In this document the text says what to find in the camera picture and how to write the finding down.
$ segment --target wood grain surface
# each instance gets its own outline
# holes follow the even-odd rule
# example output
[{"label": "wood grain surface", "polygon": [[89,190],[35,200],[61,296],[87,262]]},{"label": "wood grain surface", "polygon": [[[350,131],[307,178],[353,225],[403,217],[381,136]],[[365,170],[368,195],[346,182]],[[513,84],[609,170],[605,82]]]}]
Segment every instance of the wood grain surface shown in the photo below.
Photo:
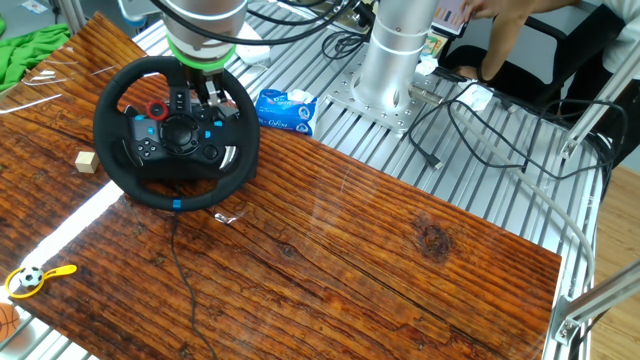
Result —
[{"label": "wood grain surface", "polygon": [[[31,73],[55,79],[26,80],[0,104],[1,276],[109,182],[102,168],[78,173],[74,160],[91,150],[101,90],[141,56],[98,14]],[[148,77],[123,103],[144,108],[165,92]],[[19,305],[100,359],[210,358],[171,260],[173,217],[119,197],[45,265],[78,273]],[[273,129],[262,131],[255,180],[180,215],[176,250],[196,323],[221,359],[540,358],[561,261]]]}]

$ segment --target green towel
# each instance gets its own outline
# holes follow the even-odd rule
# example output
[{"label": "green towel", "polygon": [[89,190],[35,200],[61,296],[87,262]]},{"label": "green towel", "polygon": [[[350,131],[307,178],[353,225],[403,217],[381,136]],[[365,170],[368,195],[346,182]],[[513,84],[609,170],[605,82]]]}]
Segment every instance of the green towel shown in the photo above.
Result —
[{"label": "green towel", "polygon": [[26,69],[33,69],[67,40],[69,28],[58,24],[0,41],[0,91],[17,84]]}]

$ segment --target orange ball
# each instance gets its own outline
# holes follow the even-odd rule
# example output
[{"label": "orange ball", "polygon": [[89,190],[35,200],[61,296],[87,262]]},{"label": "orange ball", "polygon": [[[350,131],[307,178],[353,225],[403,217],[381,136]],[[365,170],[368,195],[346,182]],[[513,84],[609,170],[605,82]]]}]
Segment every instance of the orange ball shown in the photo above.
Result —
[{"label": "orange ball", "polygon": [[0,343],[16,332],[20,316],[11,304],[0,303]]}]

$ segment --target black chair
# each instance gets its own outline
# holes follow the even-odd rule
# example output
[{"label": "black chair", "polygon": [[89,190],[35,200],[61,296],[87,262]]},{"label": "black chair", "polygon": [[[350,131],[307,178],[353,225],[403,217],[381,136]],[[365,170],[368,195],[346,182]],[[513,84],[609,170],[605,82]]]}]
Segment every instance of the black chair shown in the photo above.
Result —
[{"label": "black chair", "polygon": [[[558,46],[553,61],[553,80],[545,84],[528,71],[505,62],[489,82],[497,90],[537,107],[560,98],[560,90],[583,64],[599,54],[618,37],[625,23],[608,7],[601,5],[569,35],[529,17],[526,26],[556,39]],[[440,66],[453,70],[458,66],[478,66],[487,54],[475,46],[461,46],[440,57]]]}]

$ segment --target tissue pack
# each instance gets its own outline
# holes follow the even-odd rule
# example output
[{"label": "tissue pack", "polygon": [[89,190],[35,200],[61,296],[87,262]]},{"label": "tissue pack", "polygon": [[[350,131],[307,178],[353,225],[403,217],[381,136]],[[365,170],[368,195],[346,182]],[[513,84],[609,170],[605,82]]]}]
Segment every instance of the tissue pack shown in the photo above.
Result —
[{"label": "tissue pack", "polygon": [[309,121],[316,112],[318,98],[294,90],[290,93],[265,89],[256,102],[260,125],[313,135]]}]

